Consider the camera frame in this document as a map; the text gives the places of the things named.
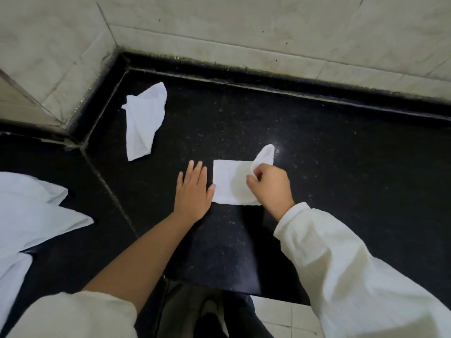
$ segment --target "white shirt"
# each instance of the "white shirt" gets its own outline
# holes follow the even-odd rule
[[[451,311],[371,256],[329,213],[297,204],[274,236],[295,265],[326,337],[451,337]],[[8,338],[131,338],[136,316],[132,303],[108,294],[60,293],[32,304]]]

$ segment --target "leg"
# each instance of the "leg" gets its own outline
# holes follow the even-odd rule
[[[218,318],[217,303],[206,300],[194,327],[193,338],[227,338]]]
[[[249,295],[224,292],[224,320],[230,338],[273,338],[255,314]]]

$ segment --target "folded white cloth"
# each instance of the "folded white cloth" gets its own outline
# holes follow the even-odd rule
[[[214,160],[213,184],[216,184],[213,202],[230,205],[261,205],[246,185],[246,176],[253,175],[259,164],[274,163],[274,146],[267,145],[254,161]]]
[[[24,174],[0,172],[0,330],[32,258],[20,251],[93,223],[58,204],[67,189]]]
[[[127,158],[129,161],[149,154],[155,132],[165,117],[167,92],[163,82],[138,96],[127,96],[122,109],[127,111]]]

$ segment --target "person's left hand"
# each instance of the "person's left hand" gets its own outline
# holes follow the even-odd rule
[[[202,167],[202,161],[194,167],[194,161],[188,163],[185,179],[183,173],[177,178],[175,191],[174,214],[180,216],[190,225],[200,220],[210,209],[211,200],[215,194],[215,184],[206,189],[206,167]]]

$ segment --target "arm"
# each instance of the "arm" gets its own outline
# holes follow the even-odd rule
[[[8,335],[26,337],[135,337],[134,324],[184,235],[210,208],[206,167],[190,161],[177,178],[174,211],[116,257],[76,294],[45,296]]]
[[[279,221],[274,236],[293,262],[326,337],[448,337],[451,312],[373,257],[327,212],[294,205],[285,171],[260,165],[247,183]]]
[[[83,290],[130,301],[140,312],[182,238],[210,208],[215,185],[206,190],[202,161],[193,167],[191,160],[184,181],[179,173],[173,213],[116,257]]]

